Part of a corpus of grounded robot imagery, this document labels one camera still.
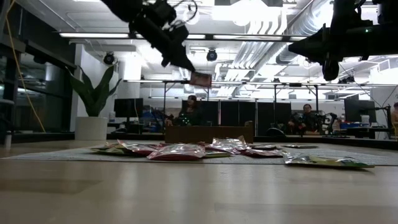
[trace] person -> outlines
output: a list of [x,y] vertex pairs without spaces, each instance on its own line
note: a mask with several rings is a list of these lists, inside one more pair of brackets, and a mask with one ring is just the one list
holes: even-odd
[[202,112],[195,95],[188,96],[187,106],[182,108],[175,119],[166,119],[166,126],[198,126],[202,124]]
[[391,113],[391,122],[395,127],[396,135],[398,135],[398,102],[394,103],[394,111]]
[[312,106],[305,104],[303,110],[304,114],[300,118],[297,118],[297,114],[292,115],[289,126],[294,130],[300,129],[301,126],[301,131],[305,131],[307,134],[318,132],[318,119],[317,116],[312,113]]

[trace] wooden table surface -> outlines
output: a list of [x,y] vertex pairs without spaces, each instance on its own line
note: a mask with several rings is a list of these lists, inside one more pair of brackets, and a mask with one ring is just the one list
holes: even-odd
[[[15,144],[12,154],[99,143]],[[0,160],[1,224],[381,224],[398,223],[397,211],[398,167]]]

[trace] woman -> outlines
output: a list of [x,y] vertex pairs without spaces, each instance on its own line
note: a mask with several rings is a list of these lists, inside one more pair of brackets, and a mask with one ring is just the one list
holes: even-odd
[[198,126],[202,124],[202,113],[195,95],[188,96],[187,107],[181,109],[178,118],[166,119],[166,125]]
[[300,124],[297,124],[297,119],[295,119],[295,115],[292,116],[292,119],[289,121],[289,126],[292,128],[299,128],[301,126],[302,131],[308,132],[317,132],[318,131],[318,119],[315,114],[312,113],[312,106],[309,104],[305,104],[303,106],[304,114],[300,117]]

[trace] potted plant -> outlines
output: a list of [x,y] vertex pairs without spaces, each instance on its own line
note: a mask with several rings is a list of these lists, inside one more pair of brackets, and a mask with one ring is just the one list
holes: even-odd
[[90,78],[81,67],[81,77],[83,81],[75,78],[69,71],[70,83],[72,88],[80,96],[85,104],[88,117],[77,117],[75,126],[76,140],[106,140],[106,130],[108,127],[108,118],[100,118],[101,110],[105,107],[106,99],[111,96],[118,87],[121,79],[116,86],[109,90],[109,82],[113,76],[113,66],[106,69],[100,83],[96,88],[93,87]]

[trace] white planter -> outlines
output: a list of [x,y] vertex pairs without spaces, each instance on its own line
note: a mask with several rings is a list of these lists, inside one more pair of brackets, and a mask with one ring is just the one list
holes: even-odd
[[77,117],[75,128],[75,140],[94,141],[106,140],[108,127],[107,118]]

